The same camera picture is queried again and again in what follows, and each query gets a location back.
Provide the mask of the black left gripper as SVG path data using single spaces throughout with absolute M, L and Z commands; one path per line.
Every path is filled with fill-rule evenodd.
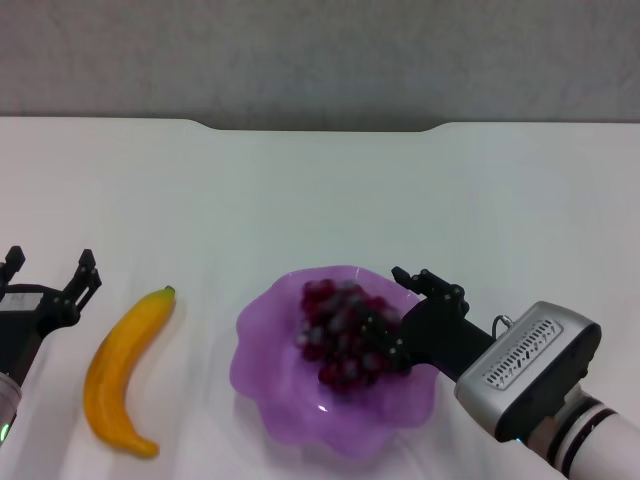
M 8 285 L 24 263 L 22 248 L 12 246 L 0 266 L 0 284 Z M 8 287 L 1 300 L 1 373 L 22 386 L 44 339 L 76 325 L 101 285 L 93 251 L 84 249 L 62 291 L 40 285 Z

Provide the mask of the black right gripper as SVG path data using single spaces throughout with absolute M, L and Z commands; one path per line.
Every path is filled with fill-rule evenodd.
M 457 381 L 494 343 L 494 338 L 469 322 L 465 290 L 427 269 L 410 274 L 399 266 L 391 270 L 394 281 L 426 298 L 402 319 L 399 337 L 384 317 L 364 310 L 360 336 L 385 373 L 408 374 L 427 364 Z

